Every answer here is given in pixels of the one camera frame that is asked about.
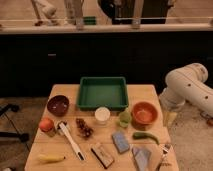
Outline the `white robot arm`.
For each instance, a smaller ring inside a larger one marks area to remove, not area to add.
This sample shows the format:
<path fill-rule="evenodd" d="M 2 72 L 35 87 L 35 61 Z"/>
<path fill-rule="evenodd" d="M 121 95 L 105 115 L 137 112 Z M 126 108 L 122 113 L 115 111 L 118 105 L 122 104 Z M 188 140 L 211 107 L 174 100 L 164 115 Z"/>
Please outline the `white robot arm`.
<path fill-rule="evenodd" d="M 208 71 L 200 63 L 192 63 L 168 72 L 165 77 L 166 87 L 159 95 L 161 105 L 172 111 L 189 101 L 213 117 L 213 88 L 205 84 L 207 79 Z"/>

